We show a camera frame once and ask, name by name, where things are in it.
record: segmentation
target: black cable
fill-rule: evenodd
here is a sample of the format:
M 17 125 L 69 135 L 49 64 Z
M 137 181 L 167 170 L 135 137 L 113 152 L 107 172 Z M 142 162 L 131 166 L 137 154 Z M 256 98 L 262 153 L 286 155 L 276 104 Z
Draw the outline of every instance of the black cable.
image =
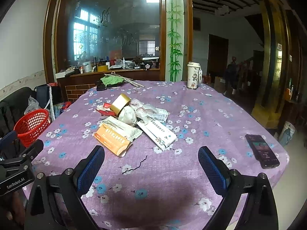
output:
M 144 162 L 146 159 L 147 159 L 147 155 L 146 155 L 145 159 L 144 159 L 143 161 L 141 161 L 141 162 L 140 162 L 140 165 L 139 165 L 138 167 L 136 167 L 135 169 L 129 169 L 129 170 L 126 170 L 126 171 L 125 171 L 125 172 L 123 172 L 122 174 L 125 174 L 125 173 L 126 173 L 126 172 L 128 172 L 128 171 L 132 171 L 132 170 L 136 170 L 136 169 L 138 169 L 139 167 L 141 167 L 141 163 L 142 163 L 142 162 Z

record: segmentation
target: white tumbler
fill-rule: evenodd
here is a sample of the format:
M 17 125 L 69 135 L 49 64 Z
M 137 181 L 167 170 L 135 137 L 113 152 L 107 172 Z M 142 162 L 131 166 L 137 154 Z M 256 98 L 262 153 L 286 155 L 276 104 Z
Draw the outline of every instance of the white tumbler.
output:
M 199 71 L 201 66 L 199 63 L 189 62 L 188 63 L 188 89 L 196 89 L 199 80 Z

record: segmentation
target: white wall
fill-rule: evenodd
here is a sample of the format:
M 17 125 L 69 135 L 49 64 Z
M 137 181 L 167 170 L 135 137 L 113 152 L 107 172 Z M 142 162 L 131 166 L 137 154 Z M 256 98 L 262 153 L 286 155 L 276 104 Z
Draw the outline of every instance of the white wall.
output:
M 16 0 L 0 23 L 0 97 L 17 80 L 31 88 L 46 82 L 44 75 L 33 74 L 44 70 L 43 28 L 47 4 L 48 0 Z M 21 82 L 24 78 L 31 82 Z
M 253 56 L 253 50 L 263 51 L 262 43 L 253 27 L 244 17 L 226 18 L 193 9 L 193 17 L 201 19 L 201 31 L 193 32 L 193 61 L 200 63 L 203 73 L 207 72 L 209 34 L 229 40 L 228 62 L 231 57 L 237 63 Z

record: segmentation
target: plastic basket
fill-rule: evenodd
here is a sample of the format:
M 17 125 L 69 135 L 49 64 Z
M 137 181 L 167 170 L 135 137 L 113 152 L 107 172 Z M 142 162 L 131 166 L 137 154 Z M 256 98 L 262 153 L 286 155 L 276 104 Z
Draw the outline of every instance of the plastic basket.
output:
M 49 112 L 45 109 L 38 109 L 19 119 L 14 126 L 14 130 L 22 144 L 27 148 L 49 125 Z

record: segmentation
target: floral tablecloth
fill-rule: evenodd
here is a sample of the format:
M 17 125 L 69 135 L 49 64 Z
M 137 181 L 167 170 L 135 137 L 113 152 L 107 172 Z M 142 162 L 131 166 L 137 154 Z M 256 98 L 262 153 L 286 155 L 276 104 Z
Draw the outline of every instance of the floral tablecloth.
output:
M 82 196 L 98 226 L 202 229 L 222 199 L 198 162 L 198 149 L 204 145 L 229 168 L 254 176 L 265 172 L 272 187 L 276 185 L 289 162 L 287 152 L 232 100 L 204 84 L 189 90 L 185 82 L 138 82 L 145 88 L 125 84 L 120 89 L 87 91 L 40 136 L 44 149 L 33 161 L 35 172 L 46 175 L 75 167 L 99 144 L 93 136 L 101 124 L 96 105 L 112 103 L 121 93 L 166 109 L 169 116 L 165 125 L 177 134 L 166 151 L 156 147 L 145 133 L 133 142 L 125 157 L 105 148 L 105 161 L 90 190 Z M 263 170 L 245 134 L 262 135 L 280 166 Z M 30 187 L 24 188 L 27 195 Z M 238 220 L 244 202 L 243 196 L 231 222 Z

